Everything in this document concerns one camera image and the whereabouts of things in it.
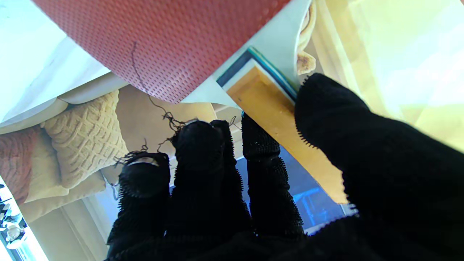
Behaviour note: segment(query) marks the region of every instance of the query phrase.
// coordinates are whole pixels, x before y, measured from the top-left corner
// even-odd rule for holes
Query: white table
[[[296,42],[309,3],[290,1],[183,102],[234,106],[216,79],[250,46],[298,82]],[[0,0],[0,35],[0,123],[109,72],[32,0]]]
[[[108,72],[31,0],[0,0],[0,122]]]

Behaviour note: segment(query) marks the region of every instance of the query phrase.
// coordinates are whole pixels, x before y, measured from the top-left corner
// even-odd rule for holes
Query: white wall
[[[82,200],[29,224],[49,261],[100,261],[108,246]]]
[[[29,224],[49,261],[87,261],[61,209]]]

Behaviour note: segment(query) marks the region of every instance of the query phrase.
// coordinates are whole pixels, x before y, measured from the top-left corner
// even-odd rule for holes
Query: cushion
[[[0,124],[0,134],[23,130],[54,117],[68,107],[62,100],[53,98]]]
[[[31,182],[31,156],[38,128],[0,135],[0,175],[10,189],[16,203],[22,204]]]
[[[35,200],[22,204],[19,209],[26,222],[30,223],[51,211],[76,200],[88,197],[105,190],[106,182],[100,172],[90,175],[75,188],[69,190],[66,196],[56,196]]]
[[[109,184],[116,185],[119,183],[119,174],[122,171],[122,164],[118,164],[117,166],[109,166],[100,170],[103,174],[103,177],[106,178]]]
[[[41,129],[32,152],[32,178],[29,196],[25,202],[53,196],[65,196],[69,189],[61,186],[57,153],[52,147],[52,139]]]
[[[64,188],[74,188],[128,152],[116,116],[118,93],[76,105],[41,124],[58,153]]]

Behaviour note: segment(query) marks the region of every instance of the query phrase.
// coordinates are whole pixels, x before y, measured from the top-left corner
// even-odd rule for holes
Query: beige sofa
[[[38,125],[64,112],[70,105],[89,102],[126,85],[128,85],[127,82],[110,72],[2,122],[0,135]],[[32,153],[33,175],[29,196],[26,202],[20,206],[21,212],[28,222],[32,222],[63,205],[102,191],[106,187],[102,172],[97,171],[76,187],[63,188],[60,183],[59,164],[56,157],[56,151],[51,145],[51,138],[45,130],[41,130]]]
[[[40,124],[71,107],[71,104],[82,104],[94,100],[107,93],[119,89],[119,102],[116,114],[121,127],[122,137],[129,151],[139,150],[148,140],[150,151],[156,151],[158,144],[173,135],[167,121],[162,118],[162,110],[154,107],[147,95],[142,91],[128,85],[116,75],[109,73],[92,80],[76,89],[67,92],[51,101],[26,111],[4,123],[0,124],[0,134],[25,129]],[[211,103],[169,104],[160,100],[154,101],[175,115],[178,120],[187,121],[198,118],[205,121],[223,119],[235,121],[240,125],[241,110]],[[236,140],[236,157],[241,157],[241,132],[236,126],[231,127],[232,135]],[[171,177],[177,162],[174,157],[174,148],[170,143],[162,146],[161,151],[171,158]],[[41,130],[39,141],[32,154],[32,180],[29,196],[20,206],[23,216],[28,222],[33,222],[43,215],[67,205],[73,201],[95,194],[105,189],[108,183],[117,184],[121,171],[113,166],[98,170],[90,175],[78,186],[65,189],[60,182],[60,172],[57,153],[51,146],[51,138],[45,130]],[[44,160],[53,157],[55,160]]]

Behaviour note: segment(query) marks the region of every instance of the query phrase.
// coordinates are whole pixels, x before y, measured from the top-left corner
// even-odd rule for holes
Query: beige knitted pillow
[[[127,153],[116,116],[118,93],[77,105],[41,124],[52,137],[64,188],[74,188]]]

